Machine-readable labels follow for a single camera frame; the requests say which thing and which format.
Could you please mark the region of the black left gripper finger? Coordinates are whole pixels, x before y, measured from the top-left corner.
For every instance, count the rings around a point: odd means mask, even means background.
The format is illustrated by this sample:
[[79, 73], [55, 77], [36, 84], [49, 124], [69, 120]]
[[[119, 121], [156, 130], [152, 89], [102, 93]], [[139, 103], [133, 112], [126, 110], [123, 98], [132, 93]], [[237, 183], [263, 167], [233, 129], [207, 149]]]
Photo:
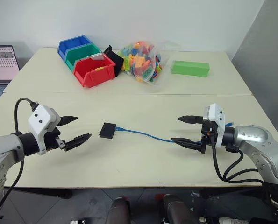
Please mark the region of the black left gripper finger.
[[58, 126], [64, 126], [64, 125], [67, 125], [75, 120], [77, 120], [78, 117], [75, 117], [75, 116], [61, 116], [60, 117], [60, 121], [58, 123]]
[[82, 145], [83, 143], [85, 143], [90, 137], [91, 137], [91, 133], [86, 133], [83, 135], [80, 135], [78, 137], [75, 137], [73, 140], [66, 142], [65, 143], [65, 148], [64, 151], [70, 151], [80, 145]]

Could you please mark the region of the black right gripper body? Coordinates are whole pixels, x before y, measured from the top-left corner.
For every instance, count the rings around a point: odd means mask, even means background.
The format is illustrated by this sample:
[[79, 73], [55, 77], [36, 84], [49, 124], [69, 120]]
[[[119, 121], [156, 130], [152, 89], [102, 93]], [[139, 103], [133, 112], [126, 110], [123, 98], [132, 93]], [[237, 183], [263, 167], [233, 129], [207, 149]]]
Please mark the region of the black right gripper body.
[[205, 154], [207, 145], [216, 143], [218, 137], [218, 125], [214, 121], [205, 121], [201, 128], [201, 153]]

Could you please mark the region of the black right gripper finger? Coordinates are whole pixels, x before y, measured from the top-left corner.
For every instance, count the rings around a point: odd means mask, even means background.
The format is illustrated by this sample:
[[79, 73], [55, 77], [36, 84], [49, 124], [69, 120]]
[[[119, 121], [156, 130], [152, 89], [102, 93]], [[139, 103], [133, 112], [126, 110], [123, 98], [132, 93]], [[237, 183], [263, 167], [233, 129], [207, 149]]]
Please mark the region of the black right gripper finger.
[[178, 118], [178, 120], [188, 123], [188, 124], [202, 124], [203, 117], [195, 115], [185, 115]]
[[201, 151], [201, 143], [200, 142], [191, 141], [190, 139], [186, 139], [186, 138], [171, 138], [171, 140], [174, 143], [176, 143], [184, 148]]

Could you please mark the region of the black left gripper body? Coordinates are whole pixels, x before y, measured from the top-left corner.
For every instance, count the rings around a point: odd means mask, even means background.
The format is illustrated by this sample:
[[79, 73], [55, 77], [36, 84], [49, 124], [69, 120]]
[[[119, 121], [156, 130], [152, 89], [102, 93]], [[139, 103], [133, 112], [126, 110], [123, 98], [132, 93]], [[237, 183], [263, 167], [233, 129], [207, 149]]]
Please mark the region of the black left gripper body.
[[46, 132], [44, 135], [44, 143], [46, 146], [46, 151], [50, 151], [52, 149], [65, 149], [65, 141], [59, 138], [61, 132], [55, 127], [52, 131]]

